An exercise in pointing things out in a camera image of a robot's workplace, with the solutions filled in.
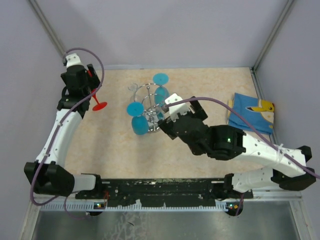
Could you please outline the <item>red wine glass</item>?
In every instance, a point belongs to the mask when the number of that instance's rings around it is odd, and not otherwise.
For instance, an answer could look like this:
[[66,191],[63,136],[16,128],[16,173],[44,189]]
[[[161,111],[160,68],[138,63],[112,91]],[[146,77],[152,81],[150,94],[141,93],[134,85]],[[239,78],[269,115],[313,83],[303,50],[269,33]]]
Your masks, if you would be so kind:
[[92,95],[92,98],[95,100],[96,102],[96,105],[92,108],[92,110],[95,112],[95,111],[99,111],[99,110],[102,110],[103,108],[105,108],[107,106],[107,102],[106,101],[103,101],[103,102],[100,102],[96,96],[96,94],[93,94]]

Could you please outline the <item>blue wine glass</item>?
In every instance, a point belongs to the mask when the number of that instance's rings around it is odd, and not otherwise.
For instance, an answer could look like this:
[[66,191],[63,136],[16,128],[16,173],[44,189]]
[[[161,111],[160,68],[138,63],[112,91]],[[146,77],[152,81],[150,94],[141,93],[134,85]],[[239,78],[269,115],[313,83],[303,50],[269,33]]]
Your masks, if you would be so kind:
[[133,132],[139,136],[147,134],[149,131],[149,125],[146,117],[144,116],[145,109],[143,104],[140,102],[132,102],[127,106],[126,111],[128,115],[132,117],[131,126]]
[[169,97],[169,91],[164,87],[169,82],[169,77],[165,73],[157,73],[153,76],[153,82],[157,85],[153,95],[152,106],[155,106],[155,114],[158,120],[164,119],[162,106],[165,104],[165,99]]

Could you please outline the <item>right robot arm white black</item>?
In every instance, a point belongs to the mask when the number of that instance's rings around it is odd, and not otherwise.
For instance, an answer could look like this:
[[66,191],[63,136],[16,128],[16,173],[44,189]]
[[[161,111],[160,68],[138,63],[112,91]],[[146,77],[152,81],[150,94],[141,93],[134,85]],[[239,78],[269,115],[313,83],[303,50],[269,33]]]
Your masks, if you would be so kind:
[[169,116],[160,120],[159,128],[171,139],[179,138],[195,156],[207,155],[218,161],[245,161],[261,165],[256,170],[229,173],[224,177],[227,191],[246,193],[252,189],[278,186],[287,191],[303,191],[320,177],[306,166],[312,158],[311,148],[296,149],[272,144],[229,126],[208,126],[208,117],[199,101],[201,97],[182,99],[176,93],[164,100]]

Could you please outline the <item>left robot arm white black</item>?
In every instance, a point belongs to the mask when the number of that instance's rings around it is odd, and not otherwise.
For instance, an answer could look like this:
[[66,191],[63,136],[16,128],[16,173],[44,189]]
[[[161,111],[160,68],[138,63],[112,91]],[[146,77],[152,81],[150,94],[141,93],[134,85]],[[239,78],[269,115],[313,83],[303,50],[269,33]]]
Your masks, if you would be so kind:
[[101,81],[93,65],[84,65],[76,53],[68,53],[64,64],[66,70],[60,77],[65,87],[57,104],[54,125],[35,161],[24,166],[32,195],[67,197],[96,187],[95,174],[74,175],[65,169],[65,162],[75,131]]

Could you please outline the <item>blue cartoon cloth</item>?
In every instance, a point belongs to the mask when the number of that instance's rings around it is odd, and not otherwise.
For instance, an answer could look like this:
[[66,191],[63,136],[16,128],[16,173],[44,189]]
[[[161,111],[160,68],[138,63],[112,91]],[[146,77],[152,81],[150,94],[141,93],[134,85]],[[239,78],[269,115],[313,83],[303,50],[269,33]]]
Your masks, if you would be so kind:
[[274,130],[275,104],[255,97],[235,93],[233,99],[228,101],[233,112],[228,112],[228,125],[242,130],[252,129],[244,123],[235,113],[248,121],[259,133],[271,135]]

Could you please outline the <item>left aluminium corner post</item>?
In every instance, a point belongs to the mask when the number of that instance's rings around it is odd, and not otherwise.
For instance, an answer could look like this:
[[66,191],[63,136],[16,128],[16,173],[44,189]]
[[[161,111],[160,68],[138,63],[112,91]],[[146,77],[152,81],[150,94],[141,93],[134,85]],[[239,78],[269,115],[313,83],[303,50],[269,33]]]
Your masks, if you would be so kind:
[[44,14],[42,8],[40,7],[37,0],[27,0],[27,3],[31,7],[34,15],[37,17],[38,21],[40,22],[42,28],[44,29],[46,35],[50,39],[50,42],[54,46],[55,50],[57,51],[58,55],[61,58],[61,62],[64,66],[64,72],[67,71],[67,51],[69,49],[66,48],[63,41],[59,38],[58,34],[56,33],[55,29],[53,28],[52,24]]

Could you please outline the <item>aluminium corner post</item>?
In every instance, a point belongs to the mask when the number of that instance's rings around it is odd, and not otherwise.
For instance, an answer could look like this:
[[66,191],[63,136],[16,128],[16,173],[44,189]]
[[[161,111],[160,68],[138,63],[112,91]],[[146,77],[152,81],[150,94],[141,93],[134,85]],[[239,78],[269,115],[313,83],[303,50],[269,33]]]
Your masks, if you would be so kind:
[[40,22],[42,28],[44,29],[46,35],[50,39],[50,42],[54,46],[55,50],[57,51],[58,55],[61,58],[61,62],[64,66],[64,72],[67,71],[67,51],[69,49],[66,48],[63,41],[59,38],[58,34],[56,33],[55,29],[53,28],[52,24],[44,14],[42,8],[40,7],[37,0],[27,0],[27,3],[31,7],[34,15],[37,17],[38,21]]
[[277,36],[279,35],[281,28],[283,27],[287,18],[291,14],[296,2],[296,0],[287,0],[285,2],[285,5],[281,10],[280,15],[278,16],[275,22],[275,25],[273,26],[268,38],[266,39],[265,44],[263,45],[263,48],[261,49],[256,61],[254,62],[254,65],[251,68],[253,74],[255,74],[259,70],[263,60],[270,51],[274,41],[277,39]]

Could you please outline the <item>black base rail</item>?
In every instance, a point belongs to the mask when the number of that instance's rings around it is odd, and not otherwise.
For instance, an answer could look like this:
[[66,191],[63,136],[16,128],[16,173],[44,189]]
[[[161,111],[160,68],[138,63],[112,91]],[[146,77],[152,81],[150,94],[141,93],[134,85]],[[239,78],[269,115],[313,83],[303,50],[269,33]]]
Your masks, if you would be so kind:
[[209,207],[216,200],[241,198],[222,178],[115,178],[98,179],[94,189],[82,190],[78,200],[105,200],[108,207],[129,206],[140,201],[143,207]]

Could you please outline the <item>right aluminium corner post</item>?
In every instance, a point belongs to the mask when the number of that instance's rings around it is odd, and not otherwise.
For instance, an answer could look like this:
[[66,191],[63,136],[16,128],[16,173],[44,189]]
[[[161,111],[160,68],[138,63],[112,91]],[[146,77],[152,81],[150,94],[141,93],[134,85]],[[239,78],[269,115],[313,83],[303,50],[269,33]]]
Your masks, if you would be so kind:
[[278,16],[275,22],[275,25],[273,26],[268,38],[266,39],[265,44],[263,45],[263,48],[261,49],[256,61],[254,62],[254,65],[251,68],[253,74],[255,74],[259,70],[263,60],[270,51],[274,41],[277,39],[277,36],[279,35],[281,28],[283,27],[287,18],[291,14],[296,2],[296,0],[287,0],[285,2],[285,5],[281,10],[280,15]]

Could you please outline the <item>aluminium frame rail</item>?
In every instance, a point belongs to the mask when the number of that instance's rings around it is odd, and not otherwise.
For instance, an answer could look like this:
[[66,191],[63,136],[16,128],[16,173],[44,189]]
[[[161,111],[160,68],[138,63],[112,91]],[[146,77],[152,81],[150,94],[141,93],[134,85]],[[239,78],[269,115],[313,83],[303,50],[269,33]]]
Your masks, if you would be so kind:
[[[289,202],[289,201],[302,201],[302,194],[299,191],[287,191],[282,190],[278,188],[271,188],[271,189],[253,189],[251,190],[251,193],[253,194],[253,198],[244,197],[245,202]],[[42,194],[33,194],[34,200],[37,203],[44,203],[51,198],[53,198],[53,195],[42,195]],[[66,197],[64,196],[58,196],[57,198],[49,201],[49,203],[53,201],[61,201],[63,202]],[[226,198],[225,200],[219,200],[221,202],[231,201],[231,200],[239,200],[240,197],[236,198]],[[80,200],[76,199],[76,194],[73,193],[69,197],[67,197],[67,200],[69,201],[89,201],[89,200]]]

